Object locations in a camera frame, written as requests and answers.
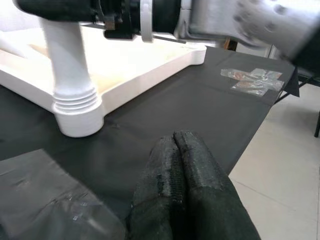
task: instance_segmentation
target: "white wall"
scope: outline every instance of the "white wall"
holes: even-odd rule
[[[0,0],[0,2],[0,31],[8,32],[40,27],[38,17],[20,11],[14,5],[13,0]]]

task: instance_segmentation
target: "floor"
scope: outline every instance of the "floor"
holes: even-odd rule
[[[272,107],[230,174],[262,240],[320,240],[320,87]]]

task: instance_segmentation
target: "black tablecloth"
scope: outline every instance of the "black tablecloth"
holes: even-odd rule
[[[62,135],[50,112],[0,86],[0,160],[44,149],[63,169],[95,192],[121,218],[155,141],[176,130],[197,131],[229,173],[277,100],[231,90],[237,82],[221,69],[282,72],[298,87],[295,68],[276,61],[208,48],[203,65],[190,66],[104,118],[100,132]]]

